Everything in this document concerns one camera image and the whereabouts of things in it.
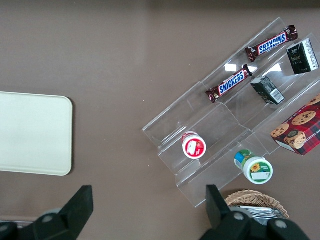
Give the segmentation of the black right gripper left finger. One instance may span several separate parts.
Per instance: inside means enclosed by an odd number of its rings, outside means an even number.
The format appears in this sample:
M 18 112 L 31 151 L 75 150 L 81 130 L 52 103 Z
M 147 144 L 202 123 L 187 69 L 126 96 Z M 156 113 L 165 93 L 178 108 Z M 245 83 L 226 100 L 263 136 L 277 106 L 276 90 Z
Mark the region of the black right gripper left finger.
M 94 211 L 93 188 L 83 185 L 57 213 L 47 213 L 18 228 L 13 221 L 0 224 L 2 240 L 76 240 Z

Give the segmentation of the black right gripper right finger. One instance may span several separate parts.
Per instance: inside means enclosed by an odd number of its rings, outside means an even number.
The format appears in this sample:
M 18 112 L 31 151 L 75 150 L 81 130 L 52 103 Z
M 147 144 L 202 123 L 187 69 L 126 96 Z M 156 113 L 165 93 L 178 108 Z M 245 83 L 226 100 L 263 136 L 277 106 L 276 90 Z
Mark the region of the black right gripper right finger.
M 216 185 L 206 186 L 206 212 L 211 224 L 202 240 L 308 240 L 293 221 L 273 218 L 262 225 L 243 211 L 232 211 Z

